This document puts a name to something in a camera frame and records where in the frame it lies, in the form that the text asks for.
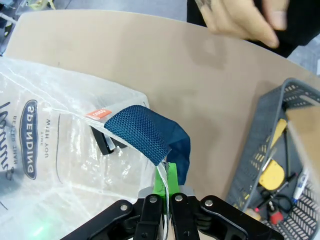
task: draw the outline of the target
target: beige tabletop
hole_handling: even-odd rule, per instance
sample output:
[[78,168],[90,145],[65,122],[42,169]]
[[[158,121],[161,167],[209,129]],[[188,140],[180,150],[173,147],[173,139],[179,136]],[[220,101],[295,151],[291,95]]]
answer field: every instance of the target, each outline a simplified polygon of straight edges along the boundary
[[257,99],[310,72],[249,42],[149,15],[57,10],[22,15],[5,56],[115,81],[145,93],[151,108],[191,138],[187,185],[224,198]]

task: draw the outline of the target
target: basket hole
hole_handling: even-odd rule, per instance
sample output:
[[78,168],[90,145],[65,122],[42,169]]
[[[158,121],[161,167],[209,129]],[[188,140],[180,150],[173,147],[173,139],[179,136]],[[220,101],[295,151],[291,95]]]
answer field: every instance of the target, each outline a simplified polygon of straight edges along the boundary
[[317,102],[316,100],[313,100],[311,97],[305,96],[305,95],[300,95],[300,98],[305,100],[306,102],[314,105],[314,106],[320,106],[320,103]]

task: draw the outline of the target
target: person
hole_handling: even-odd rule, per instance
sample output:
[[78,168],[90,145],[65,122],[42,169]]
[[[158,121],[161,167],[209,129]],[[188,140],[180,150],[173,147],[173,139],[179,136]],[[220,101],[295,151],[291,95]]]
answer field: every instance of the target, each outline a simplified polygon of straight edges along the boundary
[[286,58],[320,34],[320,0],[187,0],[187,22]]

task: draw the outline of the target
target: gray floor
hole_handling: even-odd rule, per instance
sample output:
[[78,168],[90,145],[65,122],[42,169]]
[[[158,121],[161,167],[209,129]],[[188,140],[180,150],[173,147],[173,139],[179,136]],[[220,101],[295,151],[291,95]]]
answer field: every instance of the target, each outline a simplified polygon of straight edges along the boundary
[[[103,9],[155,15],[180,21],[187,18],[187,0],[55,0],[57,9]],[[9,38],[2,37],[0,52],[3,53]],[[320,35],[307,46],[299,46],[288,58],[290,61],[320,76]]]

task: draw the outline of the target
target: transparent plastic bag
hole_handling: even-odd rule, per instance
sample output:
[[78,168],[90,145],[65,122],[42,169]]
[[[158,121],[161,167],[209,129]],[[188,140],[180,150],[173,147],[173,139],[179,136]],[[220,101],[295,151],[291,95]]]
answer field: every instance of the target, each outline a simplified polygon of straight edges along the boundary
[[[135,202],[154,165],[132,147],[102,155],[91,126],[140,92],[91,75],[0,58],[1,239],[60,239],[119,199]],[[86,114],[107,109],[99,121]]]

